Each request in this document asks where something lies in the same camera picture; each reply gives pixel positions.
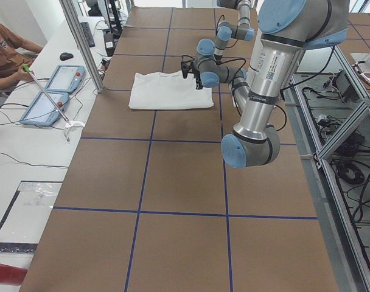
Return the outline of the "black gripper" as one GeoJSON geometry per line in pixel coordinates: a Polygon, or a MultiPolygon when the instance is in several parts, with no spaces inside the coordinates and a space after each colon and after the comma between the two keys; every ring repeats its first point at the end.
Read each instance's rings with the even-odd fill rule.
{"type": "Polygon", "coordinates": [[[200,72],[198,70],[194,70],[193,75],[194,75],[194,79],[196,81],[196,89],[197,90],[203,89],[203,84],[202,84],[202,81],[201,81],[200,72]]]}

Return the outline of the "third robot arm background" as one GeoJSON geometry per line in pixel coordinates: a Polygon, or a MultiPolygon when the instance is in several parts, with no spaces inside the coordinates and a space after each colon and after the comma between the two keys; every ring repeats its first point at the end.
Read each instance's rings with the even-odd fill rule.
{"type": "Polygon", "coordinates": [[[353,68],[359,74],[370,74],[370,52],[369,53],[351,53],[355,63],[353,68]]]}

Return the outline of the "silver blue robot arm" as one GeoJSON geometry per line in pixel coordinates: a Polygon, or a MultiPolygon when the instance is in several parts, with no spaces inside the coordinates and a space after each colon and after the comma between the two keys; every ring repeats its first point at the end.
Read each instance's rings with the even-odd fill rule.
{"type": "Polygon", "coordinates": [[[239,13],[238,25],[222,21],[216,39],[198,43],[191,69],[197,88],[229,85],[242,112],[232,133],[223,137],[222,156],[233,168],[265,165],[279,154],[280,140],[269,123],[291,63],[299,51],[332,47],[347,36],[348,1],[265,1],[250,26],[249,1],[219,1],[239,13]],[[250,68],[245,71],[220,60],[230,39],[254,41],[250,68]]]}
{"type": "Polygon", "coordinates": [[[228,47],[231,39],[251,41],[254,37],[254,29],[251,27],[250,11],[252,2],[248,0],[217,1],[219,7],[238,11],[238,24],[231,24],[226,20],[219,21],[215,30],[215,51],[214,57],[217,62],[221,62],[224,50],[228,47]]]}

